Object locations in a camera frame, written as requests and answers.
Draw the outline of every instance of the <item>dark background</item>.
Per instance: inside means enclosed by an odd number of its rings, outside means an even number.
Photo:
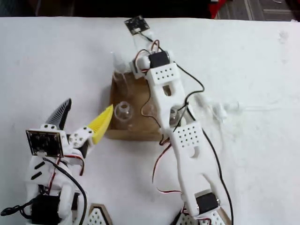
[[[232,0],[216,19],[300,20],[300,0]],[[210,0],[0,0],[0,16],[211,18]]]

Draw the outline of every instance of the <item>black cable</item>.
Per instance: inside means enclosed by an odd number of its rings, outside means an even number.
[[[144,38],[146,38],[148,41],[153,42],[153,40],[152,40],[151,38],[149,38],[148,36],[142,34],[141,32],[138,32],[138,33],[139,33],[141,36],[143,36]],[[187,110],[189,116],[190,116],[194,121],[196,121],[195,117],[192,115],[191,111],[190,111],[189,108],[188,108],[188,105],[187,105],[187,104],[188,104],[188,98],[189,98],[191,95],[193,95],[193,94],[204,92],[204,91],[205,91],[205,87],[204,87],[204,85],[203,85],[197,78],[195,78],[193,75],[191,75],[188,71],[186,71],[185,69],[183,69],[183,68],[182,68],[181,66],[179,66],[177,63],[176,63],[176,65],[177,65],[177,67],[178,67],[179,69],[181,69],[185,74],[187,74],[187,75],[189,75],[191,78],[193,78],[193,79],[194,79],[198,84],[200,84],[201,87],[202,87],[202,90],[196,90],[196,91],[192,91],[191,93],[189,93],[189,94],[186,96],[186,98],[185,98],[184,105],[181,107],[181,109],[182,109],[183,107],[186,106],[186,110]],[[224,189],[225,189],[225,192],[226,192],[226,195],[227,195],[227,198],[228,198],[228,202],[229,202],[229,206],[230,206],[230,213],[231,213],[231,221],[232,221],[232,225],[233,225],[233,205],[232,205],[231,197],[230,197],[229,192],[228,192],[228,190],[227,190],[226,184],[225,184],[225,182],[224,182],[224,180],[223,180],[221,164],[220,164],[218,155],[217,155],[217,153],[216,153],[216,150],[215,150],[215,148],[214,148],[212,142],[210,141],[209,137],[207,136],[207,134],[205,133],[205,131],[203,130],[203,128],[202,128],[202,131],[203,131],[203,134],[204,134],[206,140],[209,142],[210,147],[211,147],[211,149],[212,149],[212,151],[213,151],[213,153],[214,153],[214,155],[215,155],[215,158],[216,158],[216,162],[217,162],[217,166],[218,166],[218,170],[219,170],[220,180],[221,180],[221,182],[222,182],[222,185],[223,185],[223,187],[224,187]]]
[[[83,198],[84,198],[84,208],[83,208],[83,213],[79,222],[79,225],[82,225],[84,222],[84,218],[85,218],[85,213],[86,213],[86,209],[87,209],[87,198],[86,198],[86,194],[84,192],[84,189],[81,187],[81,185],[78,183],[78,181],[75,180],[74,177],[72,177],[67,171],[65,171],[63,168],[61,168],[60,166],[56,165],[54,162],[52,162],[51,160],[47,159],[47,158],[43,158],[44,161],[51,163],[56,169],[58,169],[61,173],[63,173],[64,175],[66,175],[71,181],[73,181],[76,186],[79,188],[79,190],[82,192]]]
[[[187,107],[187,112],[188,114],[190,115],[190,117],[195,121],[195,117],[192,115],[191,111],[188,109]],[[222,169],[221,169],[221,164],[220,164],[220,161],[219,161],[219,158],[218,158],[218,155],[216,153],[216,150],[215,150],[215,147],[213,146],[210,138],[207,136],[206,132],[204,131],[204,129],[202,128],[202,131],[203,131],[203,134],[206,138],[206,140],[208,141],[208,143],[210,144],[210,147],[215,155],[215,158],[216,158],[216,162],[217,162],[217,167],[218,167],[218,170],[219,170],[219,176],[220,176],[220,180],[221,180],[221,183],[224,187],[224,190],[226,192],[226,195],[227,195],[227,198],[228,198],[228,202],[229,202],[229,206],[230,206],[230,214],[231,214],[231,222],[232,222],[232,225],[233,225],[233,204],[232,204],[232,201],[231,201],[231,197],[229,195],[229,192],[228,192],[228,189],[226,187],[226,184],[223,180],[223,174],[222,174]]]
[[[31,216],[30,215],[27,215],[25,212],[24,212],[24,208],[31,205],[33,203],[33,200],[35,199],[31,199],[29,202],[25,203],[24,205],[16,205],[14,207],[7,207],[5,208],[1,213],[0,215],[2,217],[5,217],[5,216],[9,216],[9,215],[12,215],[14,213],[16,213],[17,211],[19,211],[21,213],[21,215],[23,217],[25,217],[26,219],[31,219]]]
[[[27,203],[25,203],[24,205],[16,205],[16,206],[14,206],[14,207],[8,207],[8,208],[5,208],[1,213],[0,213],[0,215],[1,216],[9,216],[9,215],[12,215],[12,214],[14,214],[14,213],[16,213],[17,211],[19,211],[20,212],[20,214],[24,217],[24,218],[26,218],[26,219],[31,219],[31,215],[27,215],[25,212],[24,212],[24,209],[25,209],[25,207],[27,207],[27,206],[30,206],[32,203],[33,203],[33,201],[36,199],[36,198],[38,198],[40,195],[43,195],[43,194],[45,194],[46,193],[46,191],[45,191],[45,187],[43,186],[43,185],[39,185],[38,186],[38,189],[39,189],[39,195],[38,196],[36,196],[35,198],[33,198],[33,199],[31,199],[29,202],[27,202]]]
[[[153,40],[152,40],[150,37],[144,35],[144,34],[141,33],[140,31],[138,31],[138,33],[139,33],[141,36],[143,36],[144,38],[146,38],[148,41],[153,42]],[[190,76],[192,79],[194,79],[194,80],[195,80],[198,84],[200,84],[200,86],[202,87],[202,90],[195,90],[195,91],[192,91],[191,93],[189,93],[189,94],[186,96],[185,101],[184,101],[184,105],[182,106],[182,108],[183,108],[183,107],[185,107],[185,105],[187,104],[188,98],[191,97],[191,95],[196,94],[196,93],[204,92],[204,91],[205,91],[205,87],[204,87],[204,85],[201,83],[201,81],[199,81],[196,77],[194,77],[194,76],[191,75],[188,71],[186,71],[184,68],[182,68],[177,62],[174,61],[174,63],[176,63],[177,67],[178,67],[182,72],[184,72],[185,74],[187,74],[188,76]]]
[[[153,42],[153,40],[152,40],[150,37],[144,35],[144,34],[141,33],[140,31],[138,31],[138,33],[139,33],[141,36],[143,36],[144,38],[146,38],[148,41]],[[191,78],[193,78],[198,84],[201,85],[202,90],[197,90],[196,92],[193,91],[194,93],[204,92],[205,87],[204,87],[204,85],[201,83],[201,81],[199,81],[197,78],[195,78],[193,75],[191,75],[188,71],[186,71],[184,68],[182,68],[180,65],[178,65],[177,62],[174,61],[174,63],[176,63],[177,67],[178,67],[180,70],[182,70],[182,72],[184,72],[185,74],[187,74],[188,76],[190,76]]]

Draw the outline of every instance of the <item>white plastic part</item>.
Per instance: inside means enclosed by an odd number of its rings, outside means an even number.
[[[213,105],[213,112],[220,122],[223,122],[227,118],[227,112],[223,105],[220,103],[216,103]]]
[[[60,204],[57,212],[60,218],[66,218],[70,214],[73,197],[73,185],[64,184],[61,188]]]
[[[211,219],[211,225],[227,225],[223,221],[223,219],[220,217],[217,211],[211,212],[207,218]],[[209,225],[208,220],[198,220],[194,219],[190,215],[184,215],[183,213],[180,215],[176,225],[198,225],[198,222],[200,225]]]
[[[150,69],[150,60],[148,56],[139,58],[136,61],[136,66],[139,70]]]
[[[88,225],[106,225],[104,220],[104,215],[101,210],[98,208],[94,208],[88,218]]]
[[[69,143],[73,148],[80,148],[86,141],[89,141],[89,144],[92,145],[93,141],[91,140],[94,131],[88,126],[82,127],[76,130],[69,137]]]
[[[157,107],[157,118],[163,133],[170,127],[171,108],[180,108],[184,103],[185,93],[180,80],[180,74],[175,63],[152,68],[145,78],[149,82],[151,95]],[[164,86],[168,85],[171,95],[167,96]]]
[[[211,167],[212,164],[215,164],[214,155],[211,149],[203,144],[204,135],[200,122],[185,117],[186,125],[182,124],[175,132],[174,128],[170,128],[171,108],[182,107],[186,97],[177,65],[170,63],[151,68],[145,79],[148,80],[151,95],[157,107],[157,119],[161,125],[161,131],[170,137],[177,159],[178,179],[183,192],[181,198],[186,203],[189,214],[197,217],[199,216],[199,206],[196,198],[210,192],[213,192],[218,198],[218,192],[223,190],[217,168]],[[165,86],[169,86],[170,96],[165,94]],[[214,189],[211,188],[207,178],[210,182],[214,182]]]
[[[67,134],[63,130],[58,130],[55,125],[52,124],[43,124],[40,129],[30,129],[34,131],[46,131],[46,132],[56,132],[60,134],[60,140],[63,150],[63,155],[78,155],[82,157],[81,152],[78,149],[73,148],[73,143],[68,143],[67,140]],[[70,137],[79,138],[82,137],[82,142],[85,142],[86,140],[89,140],[93,134],[89,131],[92,131],[89,127],[83,127],[81,129],[78,129],[75,131]],[[54,157],[46,157],[47,159],[53,161],[54,163],[57,162],[57,158]],[[64,161],[67,163],[68,166],[66,166],[64,163],[59,163],[59,166],[67,171],[72,176],[72,167],[70,165],[79,165],[81,164],[81,161],[78,159],[68,158],[68,157],[62,157],[61,161]],[[60,225],[78,225],[80,218],[76,219],[74,222],[72,221],[72,202],[74,198],[74,193],[79,192],[78,187],[64,174],[59,172],[57,169],[54,168],[54,166],[48,162],[44,162],[41,157],[39,156],[32,156],[28,169],[27,174],[25,176],[25,184],[26,184],[26,190],[27,190],[27,202],[36,197],[39,194],[39,185],[43,185],[45,187],[49,186],[49,181],[51,180],[53,176],[53,172],[55,171],[55,177],[52,182],[52,188],[50,195],[57,196],[60,193],[60,204],[58,207],[58,214],[61,218]],[[41,172],[41,175],[37,176],[36,178],[32,178],[33,175]],[[26,207],[25,209],[26,214],[30,215],[30,207]],[[83,212],[83,196],[79,195],[78,197],[78,210],[77,215],[81,217]]]

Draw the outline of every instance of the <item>wire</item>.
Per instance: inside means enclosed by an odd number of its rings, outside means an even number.
[[[148,41],[153,42],[153,40],[152,40],[151,38],[149,38],[148,36],[142,34],[140,31],[138,31],[138,33],[139,33],[141,36],[143,36],[144,38],[146,38]],[[186,105],[187,102],[188,102],[188,98],[189,98],[191,95],[196,94],[196,93],[204,92],[204,91],[205,91],[205,87],[204,87],[204,85],[203,85],[197,78],[195,78],[195,77],[194,77],[193,75],[191,75],[188,71],[186,71],[185,69],[183,69],[178,63],[176,63],[176,65],[177,65],[177,67],[178,67],[180,70],[182,70],[185,74],[187,74],[188,76],[190,76],[191,78],[193,78],[193,79],[194,79],[198,84],[200,84],[201,87],[202,87],[202,90],[192,91],[191,93],[189,93],[189,94],[186,96],[185,102],[184,102],[184,105]],[[195,117],[192,115],[192,113],[191,113],[191,111],[189,110],[188,106],[186,107],[186,109],[187,109],[187,112],[188,112],[188,114],[190,115],[190,117],[195,121],[196,119],[195,119]],[[225,192],[226,192],[226,195],[227,195],[227,198],[228,198],[228,202],[229,202],[229,205],[230,205],[231,221],[232,221],[232,225],[233,225],[233,206],[232,206],[232,201],[231,201],[229,192],[228,192],[228,190],[227,190],[227,187],[226,187],[226,185],[225,185],[225,182],[224,182],[224,180],[223,180],[223,175],[222,175],[222,169],[221,169],[220,161],[219,161],[219,159],[218,159],[216,150],[215,150],[213,144],[211,143],[209,137],[206,135],[206,133],[205,133],[205,131],[204,131],[203,129],[202,129],[202,131],[203,131],[203,134],[204,134],[205,138],[206,138],[207,141],[209,142],[209,144],[210,144],[210,146],[211,146],[211,148],[212,148],[212,151],[213,151],[213,153],[214,153],[214,155],[215,155],[216,161],[217,161],[220,180],[221,180],[222,185],[223,185],[223,187],[224,187],[224,189],[225,189]]]
[[[178,191],[178,190],[170,190],[170,191],[162,191],[159,190],[158,188],[156,188],[160,193],[162,194],[169,194],[169,193],[182,193],[182,191]]]
[[[171,148],[172,144],[170,143],[166,148],[165,150],[163,150],[163,152],[158,156],[157,160],[155,161],[155,164],[154,164],[154,167],[153,167],[153,172],[152,172],[152,184],[153,184],[153,181],[154,181],[154,174],[155,174],[155,170],[156,170],[156,167],[158,165],[158,162],[160,160],[160,158]]]
[[[71,181],[74,182],[74,184],[79,188],[79,190],[82,192],[83,198],[84,198],[84,208],[83,208],[83,213],[79,222],[79,225],[82,225],[84,222],[84,218],[85,218],[85,214],[86,214],[86,210],[87,210],[87,197],[86,194],[84,192],[84,189],[81,187],[81,185],[78,183],[78,181],[75,180],[74,177],[72,177],[67,171],[65,171],[63,168],[61,168],[60,166],[56,165],[54,162],[52,162],[51,160],[47,159],[47,158],[43,158],[44,161],[51,163],[56,169],[58,169],[61,173],[63,173],[64,175],[66,175]]]
[[[144,116],[144,117],[151,117],[152,119],[154,119],[155,122],[157,123],[157,125],[159,126],[159,128],[161,128],[161,126],[160,126],[158,120],[157,120],[154,116],[151,116],[151,115],[145,115],[145,114],[143,113],[143,108],[144,108],[144,106],[147,105],[147,103],[148,103],[148,102],[150,101],[150,99],[151,99],[151,90],[150,90],[150,86],[149,86],[149,83],[148,83],[147,80],[146,80],[146,83],[147,83],[147,85],[148,85],[149,98],[148,98],[148,100],[146,101],[146,103],[142,105],[141,110],[140,110],[140,113],[141,113],[141,115]]]
[[[213,146],[212,142],[210,141],[209,137],[207,136],[207,134],[205,133],[204,129],[202,128],[202,131],[203,131],[203,134],[206,138],[206,140],[208,141],[208,143],[210,144],[210,147],[215,155],[215,158],[216,158],[216,162],[217,162],[217,166],[218,166],[218,169],[219,169],[219,176],[220,176],[220,180],[222,182],[222,185],[225,189],[225,192],[226,192],[226,195],[227,195],[227,198],[228,198],[228,202],[229,202],[229,206],[230,206],[230,213],[231,213],[231,223],[233,225],[233,204],[232,204],[232,201],[231,201],[231,197],[229,195],[229,192],[227,190],[227,187],[226,187],[226,184],[223,180],[223,175],[222,175],[222,169],[221,169],[221,164],[220,164],[220,161],[219,161],[219,158],[218,158],[218,155],[216,153],[216,150],[215,150],[215,147]]]
[[[57,159],[56,161],[56,164],[58,165],[60,163],[60,158]],[[48,185],[48,191],[47,191],[47,194],[49,195],[50,194],[50,191],[51,191],[51,188],[52,188],[52,183],[54,181],[54,177],[56,175],[56,172],[55,172],[55,168],[54,168],[54,171],[53,171],[53,175],[49,181],[49,185]]]
[[[31,204],[33,203],[33,200],[36,199],[37,197],[31,199],[29,202],[25,203],[24,205],[21,205],[21,206],[20,206],[20,205],[16,205],[16,206],[14,206],[14,207],[7,207],[7,208],[5,208],[5,209],[0,213],[0,215],[1,215],[2,217],[5,217],[5,216],[12,215],[12,214],[16,213],[17,211],[19,211],[23,217],[25,217],[26,219],[30,219],[30,218],[31,218],[31,215],[30,215],[30,216],[27,215],[27,214],[24,212],[24,208],[25,208],[26,206],[31,205]]]
[[[153,40],[152,40],[150,37],[144,35],[144,34],[141,33],[140,31],[138,31],[138,33],[139,33],[142,37],[146,38],[148,41],[153,42]],[[164,52],[164,50],[163,50],[159,45],[158,45],[158,49]],[[204,85],[201,83],[201,81],[199,81],[197,78],[195,78],[193,75],[191,75],[188,71],[186,71],[184,68],[182,68],[177,62],[174,61],[174,63],[176,63],[177,67],[178,67],[182,72],[184,72],[185,74],[187,74],[188,76],[190,76],[191,78],[193,78],[198,84],[201,85],[202,90],[198,90],[196,93],[200,93],[200,92],[204,92],[204,91],[205,91],[205,87],[204,87]]]
[[[67,157],[67,158],[77,158],[77,159],[80,159],[81,162],[82,162],[82,165],[81,165],[81,171],[80,171],[80,176],[83,175],[83,171],[84,171],[84,160],[81,156],[78,156],[78,155],[64,155],[64,157]]]
[[[188,108],[188,103],[185,104],[184,111],[183,111],[183,113],[181,114],[181,116],[180,116],[180,118],[179,118],[179,120],[178,120],[178,123],[177,123],[176,127],[175,127],[174,130],[173,130],[173,133],[174,133],[174,131],[177,129],[177,127],[179,126],[179,124],[180,124],[180,122],[181,122],[181,120],[182,120],[182,118],[183,118],[183,115],[184,115],[184,113],[186,112],[187,108]]]
[[[156,52],[158,52],[158,51],[159,51],[159,40],[158,40],[158,39],[155,40],[155,41],[153,42],[153,44],[152,44],[152,46],[151,46],[151,51],[153,51],[153,47],[154,47],[155,45],[157,45],[157,50],[156,50]]]

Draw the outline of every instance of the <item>white surface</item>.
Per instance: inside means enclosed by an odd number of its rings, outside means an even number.
[[[111,51],[136,53],[124,19],[0,18],[0,208],[23,203],[30,160],[25,129],[36,128],[68,97],[72,132],[108,104]],[[300,198],[300,24],[199,19],[147,19],[164,49],[203,81],[215,101],[276,102],[277,110],[231,116],[218,132],[197,114],[219,154],[236,225],[291,224]],[[199,87],[187,76],[186,93]],[[162,148],[154,142],[104,138],[86,160],[84,187],[118,224],[168,224],[182,207],[162,195],[151,172]],[[156,173],[161,189],[178,188],[169,151]],[[0,218],[21,224],[21,216]]]

